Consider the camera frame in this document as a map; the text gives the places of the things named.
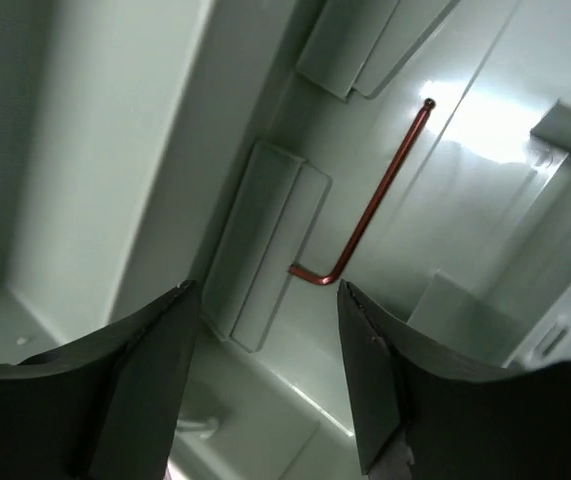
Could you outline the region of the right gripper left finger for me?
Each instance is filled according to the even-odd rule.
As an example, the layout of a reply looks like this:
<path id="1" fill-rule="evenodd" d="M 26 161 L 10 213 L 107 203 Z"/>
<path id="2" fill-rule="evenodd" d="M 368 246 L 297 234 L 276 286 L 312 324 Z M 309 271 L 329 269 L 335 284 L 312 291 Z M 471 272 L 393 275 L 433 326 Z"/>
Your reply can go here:
<path id="1" fill-rule="evenodd" d="M 0 479 L 162 479 L 198 331 L 186 281 L 137 312 L 0 364 Z"/>

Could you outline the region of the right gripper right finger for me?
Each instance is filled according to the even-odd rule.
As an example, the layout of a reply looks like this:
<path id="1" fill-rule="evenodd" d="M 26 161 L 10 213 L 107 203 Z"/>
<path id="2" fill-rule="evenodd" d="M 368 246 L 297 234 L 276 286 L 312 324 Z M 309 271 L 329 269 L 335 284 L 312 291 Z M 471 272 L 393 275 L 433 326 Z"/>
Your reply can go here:
<path id="1" fill-rule="evenodd" d="M 347 281 L 337 312 L 365 476 L 571 479 L 571 360 L 528 372 L 484 364 Z"/>

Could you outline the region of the green plastic toolbox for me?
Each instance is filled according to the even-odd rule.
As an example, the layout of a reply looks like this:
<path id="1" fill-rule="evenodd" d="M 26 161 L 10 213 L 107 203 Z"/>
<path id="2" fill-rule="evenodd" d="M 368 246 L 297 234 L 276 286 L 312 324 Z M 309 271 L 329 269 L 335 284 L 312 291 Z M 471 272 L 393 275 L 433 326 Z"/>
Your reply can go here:
<path id="1" fill-rule="evenodd" d="M 437 105 L 330 272 L 426 98 Z M 0 364 L 186 281 L 162 479 L 370 479 L 337 291 L 571 360 L 571 1 L 0 1 Z"/>

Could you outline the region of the medium red hex key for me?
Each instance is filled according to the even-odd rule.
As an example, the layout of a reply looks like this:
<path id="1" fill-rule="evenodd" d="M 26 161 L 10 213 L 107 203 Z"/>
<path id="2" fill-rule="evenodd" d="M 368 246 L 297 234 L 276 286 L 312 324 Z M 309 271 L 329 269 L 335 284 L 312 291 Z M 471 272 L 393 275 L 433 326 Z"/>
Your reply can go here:
<path id="1" fill-rule="evenodd" d="M 397 148 L 394 156 L 382 176 L 376 190 L 372 194 L 365 210 L 360 216 L 356 226 L 354 227 L 347 243 L 341 251 L 338 259 L 329 273 L 321 275 L 316 273 L 300 263 L 292 263 L 287 272 L 309 284 L 316 286 L 327 286 L 335 283 L 343 274 L 349 261 L 359 246 L 369 224 L 379 209 L 384 197 L 386 196 L 390 186 L 396 179 L 401 167 L 406 161 L 409 153 L 415 145 L 417 139 L 424 130 L 433 110 L 436 108 L 436 101 L 433 98 L 426 98 L 421 108 L 417 111 L 414 120 L 407 130 L 402 142 Z"/>

